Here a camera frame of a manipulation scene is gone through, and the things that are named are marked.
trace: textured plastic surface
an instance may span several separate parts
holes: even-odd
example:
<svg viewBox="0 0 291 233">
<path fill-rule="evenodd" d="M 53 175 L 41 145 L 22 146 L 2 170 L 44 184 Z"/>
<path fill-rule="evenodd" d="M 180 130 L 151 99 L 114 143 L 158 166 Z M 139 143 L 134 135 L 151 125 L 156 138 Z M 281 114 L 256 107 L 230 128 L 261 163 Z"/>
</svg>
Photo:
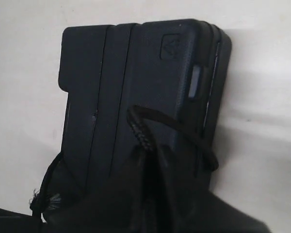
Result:
<svg viewBox="0 0 291 233">
<path fill-rule="evenodd" d="M 224 32 L 192 19 L 67 28 L 59 72 L 68 92 L 62 151 L 81 191 L 91 193 L 116 174 L 137 144 L 126 123 L 133 104 L 176 118 L 211 144 L 230 51 Z M 150 126 L 160 143 L 196 154 L 189 168 L 208 186 L 198 150 L 176 132 Z"/>
</svg>

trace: black plastic case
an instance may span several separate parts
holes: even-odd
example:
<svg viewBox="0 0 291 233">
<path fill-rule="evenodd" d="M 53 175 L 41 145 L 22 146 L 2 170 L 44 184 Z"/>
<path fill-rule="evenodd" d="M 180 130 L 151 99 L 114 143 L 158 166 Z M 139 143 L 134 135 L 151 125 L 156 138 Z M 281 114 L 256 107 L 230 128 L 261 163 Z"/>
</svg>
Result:
<svg viewBox="0 0 291 233">
<path fill-rule="evenodd" d="M 126 123 L 133 104 L 176 118 L 211 144 L 230 52 L 222 30 L 193 19 L 67 28 L 59 72 L 68 92 L 62 151 L 80 191 L 116 174 L 137 144 Z M 195 155 L 188 169 L 209 185 L 198 150 L 177 132 L 149 124 L 160 143 Z"/>
</svg>

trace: white surface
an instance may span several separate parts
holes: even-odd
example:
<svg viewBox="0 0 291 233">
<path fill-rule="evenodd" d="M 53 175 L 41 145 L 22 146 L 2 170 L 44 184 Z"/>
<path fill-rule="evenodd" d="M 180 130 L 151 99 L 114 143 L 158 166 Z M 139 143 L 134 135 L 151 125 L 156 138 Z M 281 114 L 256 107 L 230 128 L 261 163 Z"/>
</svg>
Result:
<svg viewBox="0 0 291 233">
<path fill-rule="evenodd" d="M 30 213 L 60 150 L 64 28 L 177 18 L 215 23 L 233 41 L 212 189 L 291 233 L 291 0 L 0 1 L 0 207 Z"/>
</svg>

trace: black case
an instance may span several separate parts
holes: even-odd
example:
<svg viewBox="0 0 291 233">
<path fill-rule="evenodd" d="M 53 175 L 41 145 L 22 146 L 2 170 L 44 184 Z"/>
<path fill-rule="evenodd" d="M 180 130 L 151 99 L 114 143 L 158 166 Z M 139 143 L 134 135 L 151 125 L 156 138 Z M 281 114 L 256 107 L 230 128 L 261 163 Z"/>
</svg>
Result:
<svg viewBox="0 0 291 233">
<path fill-rule="evenodd" d="M 59 72 L 68 92 L 64 162 L 53 187 L 80 196 L 116 174 L 137 144 L 126 122 L 133 104 L 176 118 L 211 144 L 230 52 L 222 30 L 193 19 L 67 28 Z M 210 171 L 195 146 L 149 124 L 160 143 L 196 155 L 188 169 L 208 186 Z"/>
</svg>

